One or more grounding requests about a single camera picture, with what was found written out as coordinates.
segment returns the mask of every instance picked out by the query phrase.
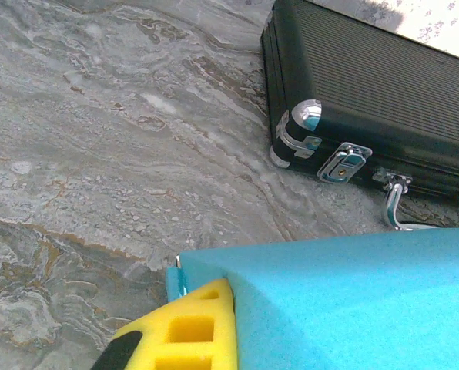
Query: yellow foam piece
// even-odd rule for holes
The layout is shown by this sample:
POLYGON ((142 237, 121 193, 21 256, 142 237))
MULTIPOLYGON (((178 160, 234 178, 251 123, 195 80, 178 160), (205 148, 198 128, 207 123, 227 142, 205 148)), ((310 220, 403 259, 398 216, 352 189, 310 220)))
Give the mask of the yellow foam piece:
POLYGON ((126 370, 237 370, 233 292, 219 279, 116 332, 142 338, 126 370))

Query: patterned fabric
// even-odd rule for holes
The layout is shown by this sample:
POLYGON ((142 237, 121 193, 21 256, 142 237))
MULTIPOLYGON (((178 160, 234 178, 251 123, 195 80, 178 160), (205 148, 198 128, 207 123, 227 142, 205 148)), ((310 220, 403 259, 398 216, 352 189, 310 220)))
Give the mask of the patterned fabric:
POLYGON ((315 2, 459 56, 459 0, 316 0, 315 2))

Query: metal latch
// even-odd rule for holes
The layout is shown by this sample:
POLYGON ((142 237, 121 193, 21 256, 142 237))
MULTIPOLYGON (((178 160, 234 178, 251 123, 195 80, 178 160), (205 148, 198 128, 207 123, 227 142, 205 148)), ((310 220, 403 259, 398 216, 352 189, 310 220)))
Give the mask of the metal latch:
POLYGON ((317 176, 326 183, 347 183, 372 154, 372 149, 365 146, 342 143, 323 164, 317 176))
POLYGON ((276 135, 283 141, 284 145, 295 151, 294 156, 306 160, 315 153, 315 150, 322 143, 322 139, 315 136, 307 136, 303 141, 294 139, 286 130, 289 121, 290 113, 286 111, 277 125, 276 135))

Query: floor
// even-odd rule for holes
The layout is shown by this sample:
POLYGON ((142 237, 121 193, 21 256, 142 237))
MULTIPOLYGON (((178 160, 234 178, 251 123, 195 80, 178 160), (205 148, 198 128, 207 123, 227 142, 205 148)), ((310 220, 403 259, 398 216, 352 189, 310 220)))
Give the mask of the floor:
MULTIPOLYGON (((459 0, 319 2, 459 55, 459 0)), ((271 5, 0 0, 0 369, 89 368, 180 251, 387 230, 382 193, 270 162, 271 5)))

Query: ribbed briefcase surface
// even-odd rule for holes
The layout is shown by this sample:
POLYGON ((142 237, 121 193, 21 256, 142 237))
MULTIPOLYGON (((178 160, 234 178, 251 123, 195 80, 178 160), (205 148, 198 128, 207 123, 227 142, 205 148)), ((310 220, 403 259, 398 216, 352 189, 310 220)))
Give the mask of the ribbed briefcase surface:
POLYGON ((459 202, 458 57, 307 0, 261 42, 277 166, 459 202))

